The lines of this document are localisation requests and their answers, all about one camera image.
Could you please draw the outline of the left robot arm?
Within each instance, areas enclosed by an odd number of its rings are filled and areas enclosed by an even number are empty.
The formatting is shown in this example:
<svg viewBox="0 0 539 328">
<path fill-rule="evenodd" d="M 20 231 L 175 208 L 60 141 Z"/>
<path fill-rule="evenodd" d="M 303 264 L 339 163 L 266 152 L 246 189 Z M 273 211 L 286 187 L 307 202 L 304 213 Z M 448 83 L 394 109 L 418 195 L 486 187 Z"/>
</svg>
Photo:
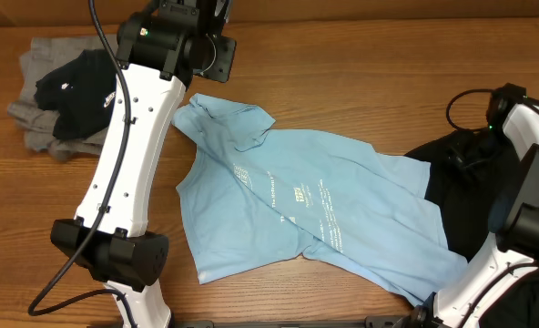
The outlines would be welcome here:
<svg viewBox="0 0 539 328">
<path fill-rule="evenodd" d="M 236 43 L 231 0 L 156 1 L 117 31 L 115 103 L 95 175 L 51 242 L 114 297 L 126 327 L 170 327 L 159 284 L 168 238 L 147 228 L 152 182 L 171 119 L 193 77 L 226 82 Z"/>
</svg>

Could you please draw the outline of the light blue printed t-shirt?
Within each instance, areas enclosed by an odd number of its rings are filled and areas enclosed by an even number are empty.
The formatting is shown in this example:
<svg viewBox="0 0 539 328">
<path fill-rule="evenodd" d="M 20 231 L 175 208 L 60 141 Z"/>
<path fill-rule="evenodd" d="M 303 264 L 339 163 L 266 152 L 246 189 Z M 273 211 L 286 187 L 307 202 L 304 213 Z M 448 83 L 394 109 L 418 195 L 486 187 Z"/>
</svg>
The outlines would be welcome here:
<svg viewBox="0 0 539 328">
<path fill-rule="evenodd" d="M 177 191 L 201 283 L 304 257 L 418 305 L 464 272 L 425 197 L 428 162 L 324 131 L 277 129 L 258 106 L 202 94 L 172 123 L 197 147 Z"/>
</svg>

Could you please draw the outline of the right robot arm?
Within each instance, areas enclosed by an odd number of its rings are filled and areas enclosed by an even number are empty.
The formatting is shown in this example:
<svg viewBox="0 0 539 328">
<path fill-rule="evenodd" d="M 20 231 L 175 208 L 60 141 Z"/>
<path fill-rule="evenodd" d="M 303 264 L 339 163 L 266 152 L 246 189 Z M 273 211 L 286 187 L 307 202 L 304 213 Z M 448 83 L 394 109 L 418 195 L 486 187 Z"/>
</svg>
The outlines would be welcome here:
<svg viewBox="0 0 539 328">
<path fill-rule="evenodd" d="M 410 152 L 427 161 L 425 197 L 441 210 L 463 276 L 402 318 L 370 327 L 539 327 L 539 100 L 492 89 L 482 128 L 455 126 Z"/>
</svg>

